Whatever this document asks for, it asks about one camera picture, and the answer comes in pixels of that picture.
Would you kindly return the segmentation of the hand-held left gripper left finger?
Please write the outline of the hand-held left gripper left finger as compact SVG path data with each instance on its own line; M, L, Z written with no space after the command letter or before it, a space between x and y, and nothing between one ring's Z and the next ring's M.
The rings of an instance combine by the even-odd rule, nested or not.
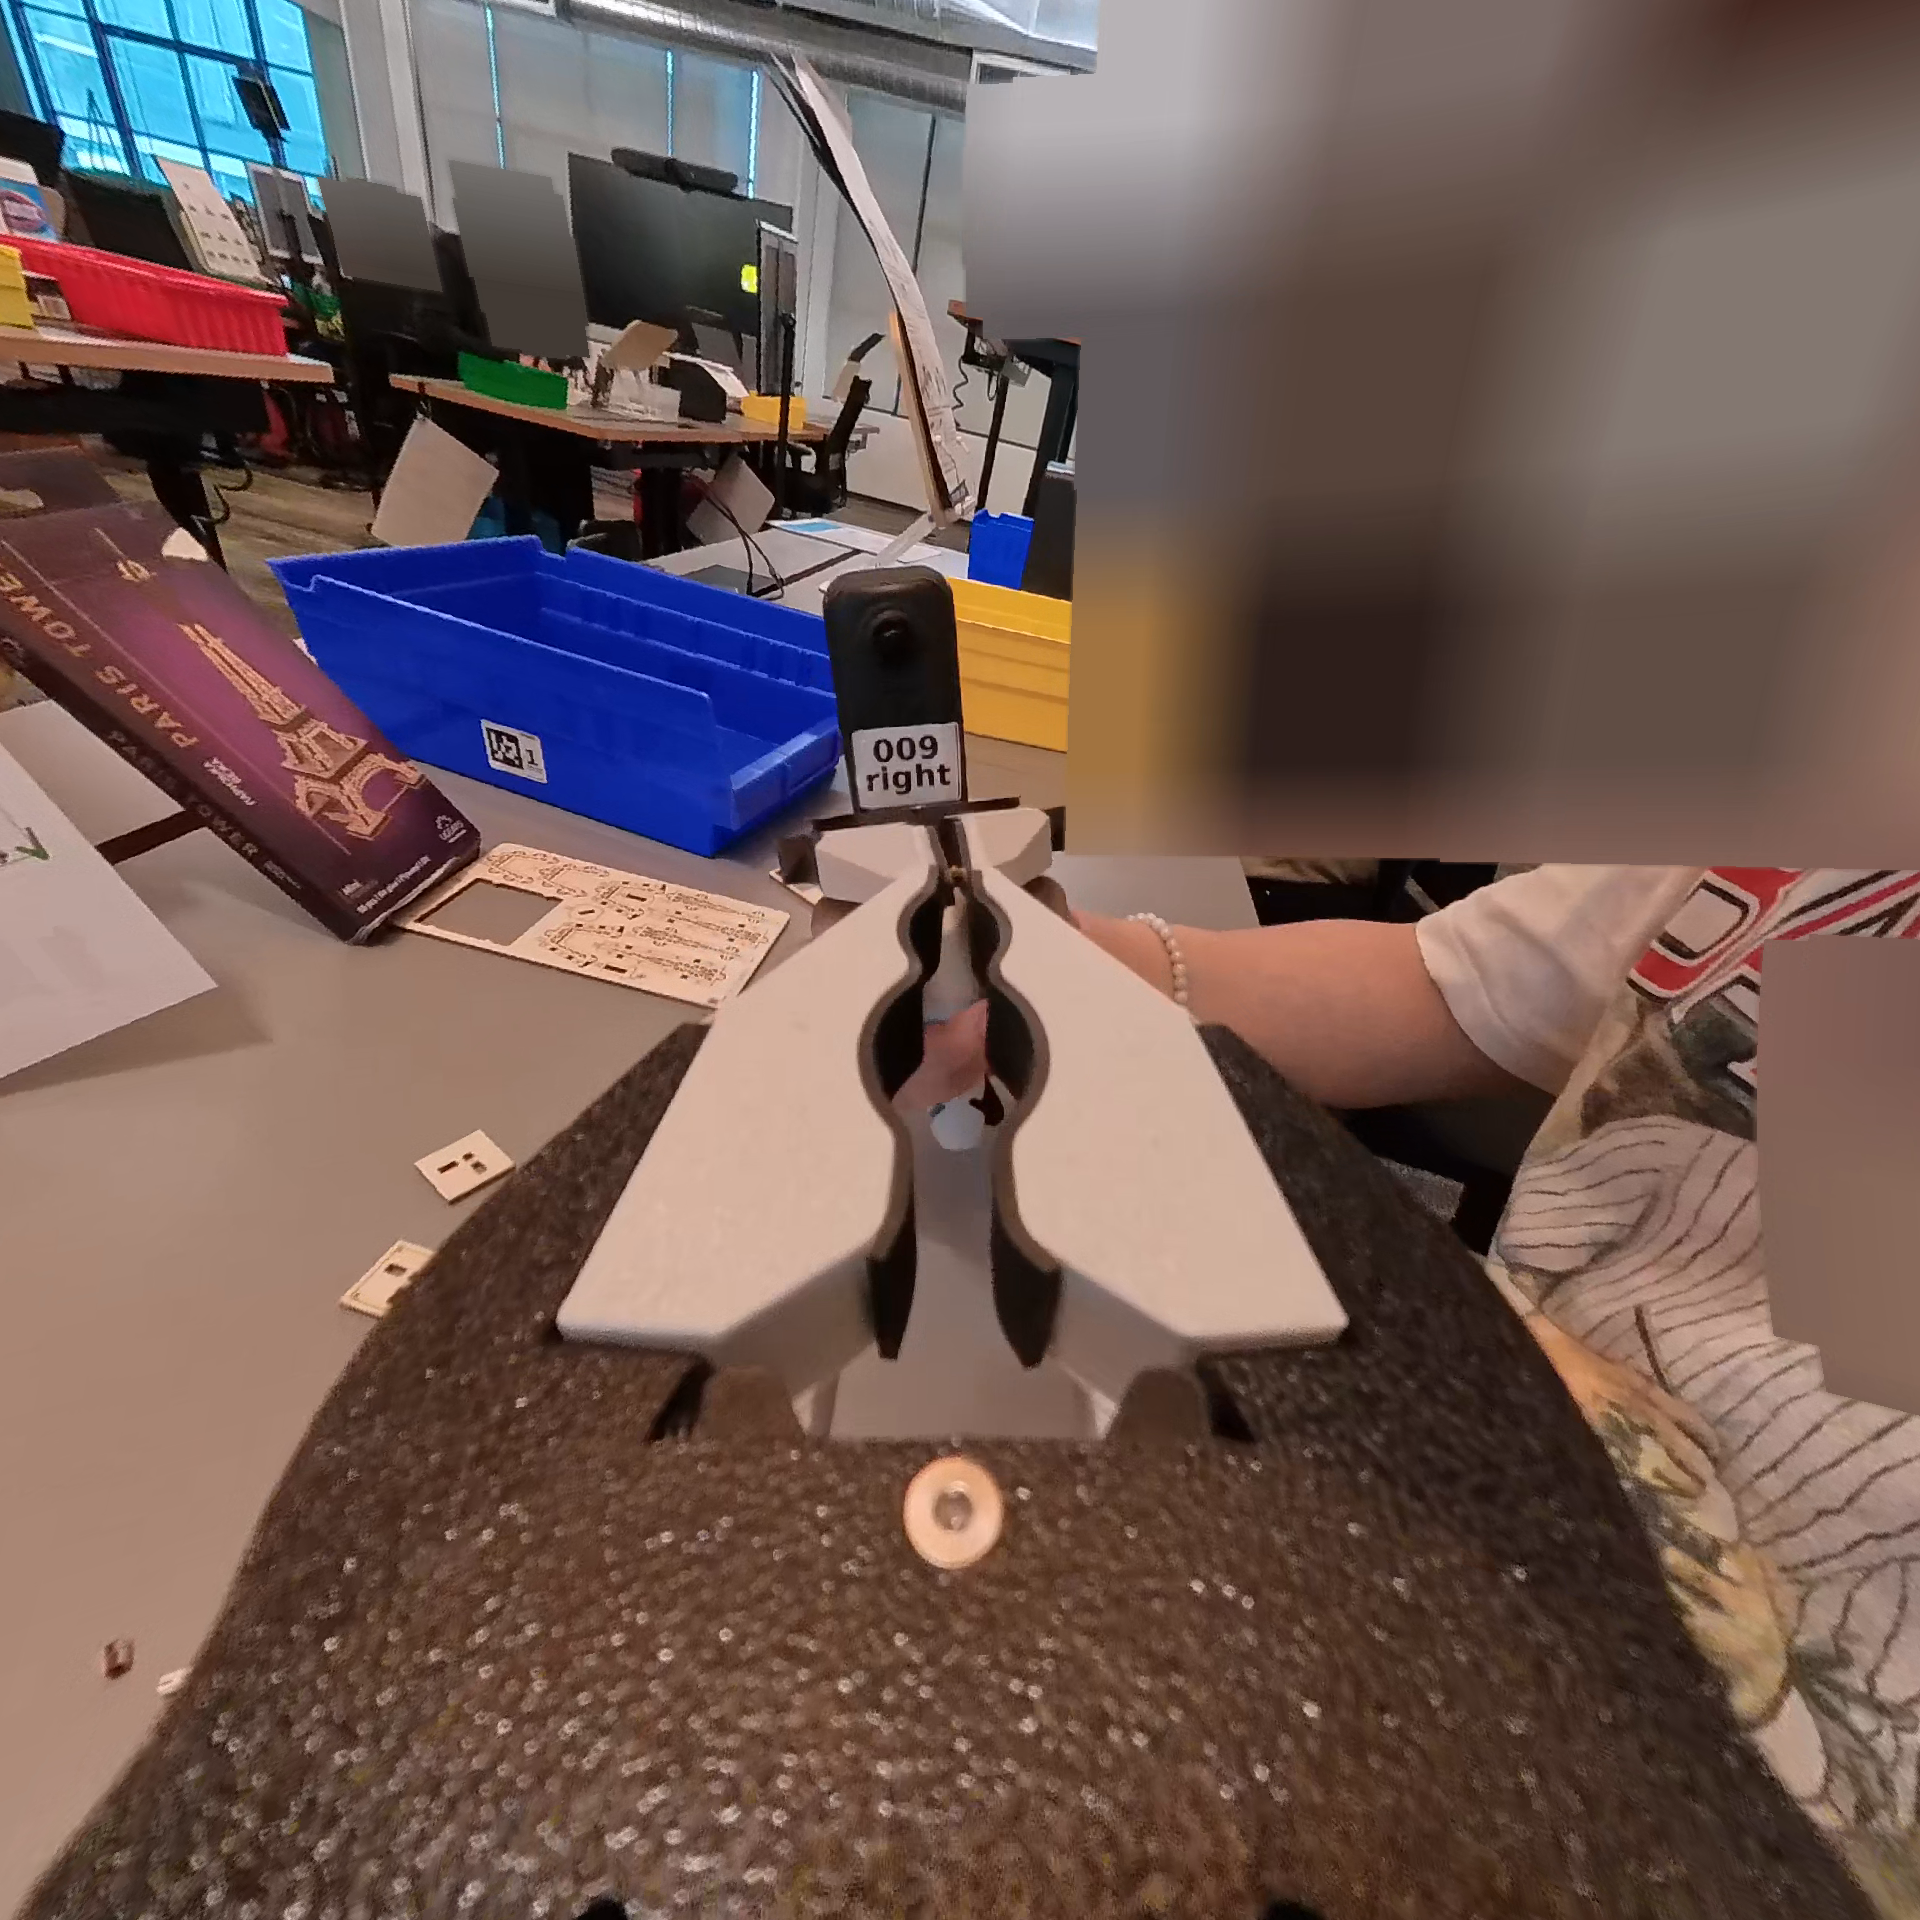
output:
M832 1428L841 1373L897 1355L916 1290L913 1150L941 870L905 870L705 1027L559 1306L568 1342L759 1370Z

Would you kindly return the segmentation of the wooden tower parts sheet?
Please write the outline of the wooden tower parts sheet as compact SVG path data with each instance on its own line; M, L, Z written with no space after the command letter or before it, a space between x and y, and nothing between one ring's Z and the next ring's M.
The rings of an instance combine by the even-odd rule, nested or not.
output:
M505 843L398 925L709 1013L747 986L785 924L776 908Z

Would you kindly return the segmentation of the person's right forearm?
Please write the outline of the person's right forearm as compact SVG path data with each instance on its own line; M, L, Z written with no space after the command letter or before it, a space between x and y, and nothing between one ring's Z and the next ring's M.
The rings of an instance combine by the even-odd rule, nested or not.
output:
M1334 1112L1558 1092L1700 868L1543 865L1413 924L1071 924Z

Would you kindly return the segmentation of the person's right hand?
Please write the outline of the person's right hand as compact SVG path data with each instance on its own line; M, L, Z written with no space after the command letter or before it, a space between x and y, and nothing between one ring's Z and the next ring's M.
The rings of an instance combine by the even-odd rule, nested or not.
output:
M919 1067L894 1094L896 1112L929 1114L955 1100L973 1100L987 1086L990 1003L975 998L944 1022L925 1025Z

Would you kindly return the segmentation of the yellow plastic bin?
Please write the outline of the yellow plastic bin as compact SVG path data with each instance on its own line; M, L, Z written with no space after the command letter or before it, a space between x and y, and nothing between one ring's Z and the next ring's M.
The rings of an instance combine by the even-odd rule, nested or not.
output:
M1065 752L1071 603L973 581L948 588L966 732Z

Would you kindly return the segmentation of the black office chair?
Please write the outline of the black office chair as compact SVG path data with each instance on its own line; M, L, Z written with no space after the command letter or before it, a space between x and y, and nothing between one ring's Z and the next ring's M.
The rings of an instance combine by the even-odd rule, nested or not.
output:
M782 515L825 517L847 500L847 452L870 393L872 385L852 374L825 436L808 444L790 440L782 446L774 468Z

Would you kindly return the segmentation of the wooden background table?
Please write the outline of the wooden background table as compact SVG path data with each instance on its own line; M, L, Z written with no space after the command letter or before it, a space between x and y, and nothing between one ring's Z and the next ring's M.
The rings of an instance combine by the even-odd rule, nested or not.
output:
M6 436L92 434L132 442L158 504L219 553L200 480L205 444L259 434L270 388L334 392L331 365L287 352L227 352L108 338L76 330L1 330L5 368L49 368L60 382L6 382Z
M776 454L789 442L821 442L832 424L805 417L792 401L782 402L776 420L765 424L741 414L719 420L700 418L630 418L595 406L567 406L561 414L510 405L468 393L460 379L431 374L389 374L389 386L419 398L422 417L462 412L501 420L497 470L493 493L512 534L532 534L540 517L555 521L561 534L573 534L591 515L591 480L585 454L567 457L567 488L551 488L551 470L528 466L536 436L568 440L589 448L615 448L630 474L630 525L637 560L679 553L687 541L683 476L717 468L743 457L757 474L776 483Z

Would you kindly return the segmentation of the bordered wooden square tile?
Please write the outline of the bordered wooden square tile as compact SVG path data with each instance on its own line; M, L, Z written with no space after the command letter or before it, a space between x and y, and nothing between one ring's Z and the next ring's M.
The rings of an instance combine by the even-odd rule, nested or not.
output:
M435 1251L409 1238L393 1241L341 1296L341 1307L384 1317L431 1262Z

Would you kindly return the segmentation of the blue bin with white tag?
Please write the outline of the blue bin with white tag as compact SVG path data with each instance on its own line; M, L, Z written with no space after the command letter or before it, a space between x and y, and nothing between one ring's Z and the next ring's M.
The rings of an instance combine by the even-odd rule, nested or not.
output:
M305 651L440 771L711 858L838 769L813 613L535 537L270 566Z

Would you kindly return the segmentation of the black computer monitor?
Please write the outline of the black computer monitor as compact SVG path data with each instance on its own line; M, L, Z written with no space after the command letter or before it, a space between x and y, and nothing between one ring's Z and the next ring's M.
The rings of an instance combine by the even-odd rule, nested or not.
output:
M588 322L676 328L695 308L741 338L759 332L759 226L792 232L792 209L640 179L567 158L567 211Z

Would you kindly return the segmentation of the person's printed shirt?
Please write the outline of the person's printed shirt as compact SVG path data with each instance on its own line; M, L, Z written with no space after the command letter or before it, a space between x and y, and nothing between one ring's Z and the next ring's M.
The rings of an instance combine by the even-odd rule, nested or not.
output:
M1768 939L1915 939L1913 870L1539 868L1429 925L1455 1014L1565 1073L1487 1257L1636 1507L1734 1718L1915 1913L1915 1414L1777 1337L1760 1228Z

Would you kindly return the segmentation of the paper instruction sheet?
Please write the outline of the paper instruction sheet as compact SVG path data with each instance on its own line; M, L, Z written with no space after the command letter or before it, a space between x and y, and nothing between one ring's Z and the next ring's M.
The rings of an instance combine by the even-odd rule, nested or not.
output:
M102 843L176 804L52 702L1 718L1 1075L215 990Z

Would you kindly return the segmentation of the dark puzzle box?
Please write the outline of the dark puzzle box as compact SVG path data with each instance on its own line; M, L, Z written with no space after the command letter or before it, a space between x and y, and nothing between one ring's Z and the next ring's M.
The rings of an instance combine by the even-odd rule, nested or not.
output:
M173 517L65 448L1 459L5 658L344 944L481 834Z

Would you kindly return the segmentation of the red plastic bin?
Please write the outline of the red plastic bin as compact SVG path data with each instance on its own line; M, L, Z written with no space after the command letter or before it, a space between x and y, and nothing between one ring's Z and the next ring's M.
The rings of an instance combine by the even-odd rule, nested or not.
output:
M286 298L69 242L11 236L22 273L49 280L69 317L158 346L287 356Z

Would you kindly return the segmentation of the large paned window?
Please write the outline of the large paned window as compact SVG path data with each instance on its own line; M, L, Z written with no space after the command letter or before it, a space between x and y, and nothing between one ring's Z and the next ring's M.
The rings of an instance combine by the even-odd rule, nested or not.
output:
M254 200L254 168L331 174L323 93L344 73L331 28L293 2L5 2L17 112L62 134L71 174L159 184L198 165Z

